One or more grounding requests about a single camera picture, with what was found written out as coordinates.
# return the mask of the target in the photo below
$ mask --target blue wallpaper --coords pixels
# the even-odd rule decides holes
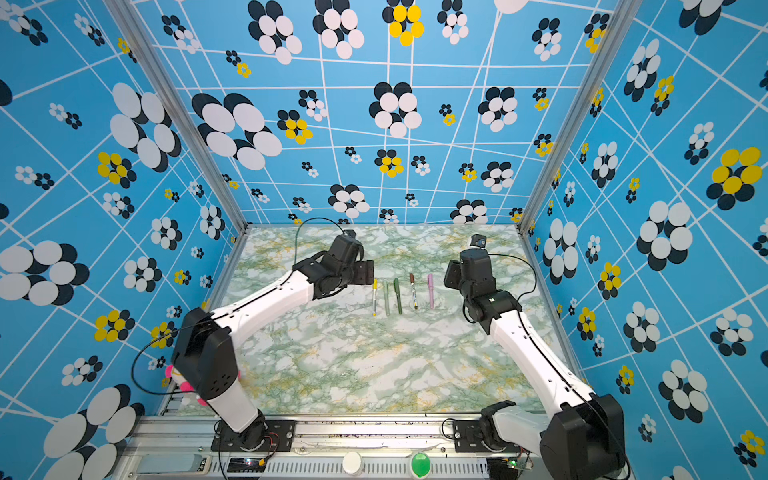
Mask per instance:
[[[0,478],[103,478],[237,233],[100,1],[0,21]]]
[[[767,24],[646,0],[527,232],[637,478],[768,478]]]
[[[249,221],[402,224],[515,221],[616,0],[133,4]]]

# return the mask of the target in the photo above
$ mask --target marble tabletop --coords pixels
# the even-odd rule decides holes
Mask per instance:
[[[350,225],[375,261],[376,278],[389,281],[390,314],[383,288],[372,316],[370,286],[349,286],[333,298],[312,301],[271,323],[237,350],[241,382],[266,414],[477,412],[510,399],[529,411],[541,402],[512,359],[478,325],[467,323],[456,290],[442,285],[445,267],[469,237],[488,237],[488,251],[525,257],[514,227],[489,225]],[[326,250],[338,229],[302,228],[299,259]],[[292,227],[253,228],[223,304],[273,282],[293,264]],[[492,257],[499,288],[518,296],[534,277],[523,262]],[[413,272],[419,309],[409,299]],[[427,275],[435,284],[429,309]],[[392,280],[403,300],[397,312]],[[538,289],[521,301],[546,343],[564,358],[553,319]],[[210,415],[187,401],[179,415]]]

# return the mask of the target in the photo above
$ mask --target pink pen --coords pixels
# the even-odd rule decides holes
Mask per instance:
[[[432,274],[427,275],[427,285],[429,285],[429,308],[435,309],[435,286],[432,285]]]

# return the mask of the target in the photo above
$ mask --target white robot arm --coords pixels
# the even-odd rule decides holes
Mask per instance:
[[[363,256],[354,230],[344,230],[329,250],[298,262],[252,295],[209,313],[197,308],[184,317],[171,357],[174,368],[238,434],[244,450],[261,443],[265,425],[238,379],[235,348],[289,310],[336,295],[348,285],[373,284],[373,261]]]
[[[496,288],[485,237],[474,235],[444,284],[459,290],[473,323],[513,358],[547,413],[533,415],[514,402],[481,411],[482,441],[492,450],[510,444],[539,454],[555,480],[588,480],[624,466],[624,412],[611,395],[597,396],[536,333],[520,303]]]

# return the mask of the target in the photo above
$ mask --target pen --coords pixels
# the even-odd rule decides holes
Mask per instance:
[[[400,282],[395,278],[395,297],[397,297],[397,313],[402,315],[402,304],[400,303]]]
[[[384,311],[389,316],[389,281],[384,280]]]
[[[413,309],[418,310],[419,304],[416,302],[416,282],[413,279],[413,273],[411,273],[411,293],[413,293]]]
[[[377,280],[373,279],[373,316],[376,316],[376,291]]]
[[[432,274],[427,275],[427,285],[429,285],[429,308],[435,309],[435,286],[432,285]]]

